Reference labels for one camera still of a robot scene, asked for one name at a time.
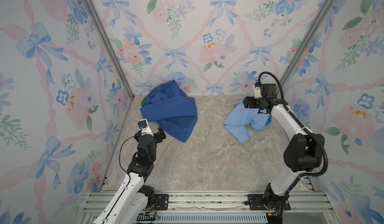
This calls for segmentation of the light blue cloth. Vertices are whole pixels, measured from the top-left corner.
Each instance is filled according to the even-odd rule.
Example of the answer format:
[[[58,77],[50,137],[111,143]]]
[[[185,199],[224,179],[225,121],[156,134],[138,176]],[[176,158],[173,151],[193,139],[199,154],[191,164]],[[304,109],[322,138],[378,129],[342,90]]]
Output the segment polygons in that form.
[[[260,131],[269,127],[272,123],[272,116],[267,113],[259,113],[259,109],[245,108],[243,101],[235,104],[233,111],[223,123],[223,127],[233,135],[239,143],[251,140],[247,131],[249,125],[254,131]]]

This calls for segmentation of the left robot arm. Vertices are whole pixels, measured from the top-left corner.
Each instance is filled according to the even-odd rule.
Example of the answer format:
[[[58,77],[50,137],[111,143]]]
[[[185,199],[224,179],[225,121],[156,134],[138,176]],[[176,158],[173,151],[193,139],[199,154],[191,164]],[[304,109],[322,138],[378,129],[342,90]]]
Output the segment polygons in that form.
[[[144,210],[155,205],[154,188],[145,185],[154,169],[157,144],[166,139],[164,130],[152,133],[149,127],[140,127],[134,135],[137,152],[123,171],[125,178],[119,189],[93,224],[135,224]]]

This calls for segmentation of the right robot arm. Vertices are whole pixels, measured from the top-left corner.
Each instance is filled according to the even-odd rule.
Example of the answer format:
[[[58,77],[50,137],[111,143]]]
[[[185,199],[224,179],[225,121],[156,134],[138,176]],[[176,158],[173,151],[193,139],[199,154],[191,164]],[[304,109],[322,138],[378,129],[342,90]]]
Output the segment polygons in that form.
[[[284,151],[285,167],[278,177],[267,185],[263,197],[249,201],[250,206],[271,211],[282,210],[290,191],[307,174],[322,163],[325,139],[304,126],[287,102],[278,98],[275,84],[255,83],[254,96],[243,101],[245,108],[265,112],[283,127],[290,142]]]

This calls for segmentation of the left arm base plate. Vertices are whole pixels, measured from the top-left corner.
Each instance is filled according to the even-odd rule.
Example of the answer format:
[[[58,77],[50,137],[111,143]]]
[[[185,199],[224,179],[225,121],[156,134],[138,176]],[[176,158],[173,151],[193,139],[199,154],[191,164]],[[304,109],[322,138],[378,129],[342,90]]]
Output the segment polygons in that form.
[[[168,194],[155,194],[149,198],[148,205],[145,211],[167,211],[169,206],[169,195]]]

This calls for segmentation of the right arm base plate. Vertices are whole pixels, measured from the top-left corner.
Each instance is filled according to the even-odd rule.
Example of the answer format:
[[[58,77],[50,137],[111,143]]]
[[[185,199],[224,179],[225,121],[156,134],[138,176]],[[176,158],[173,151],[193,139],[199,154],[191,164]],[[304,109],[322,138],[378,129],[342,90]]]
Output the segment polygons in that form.
[[[247,195],[248,200],[244,202],[246,206],[250,206],[251,211],[269,211],[277,212],[291,210],[291,206],[288,200],[283,203],[283,197],[272,195],[266,197],[265,195],[249,194]]]

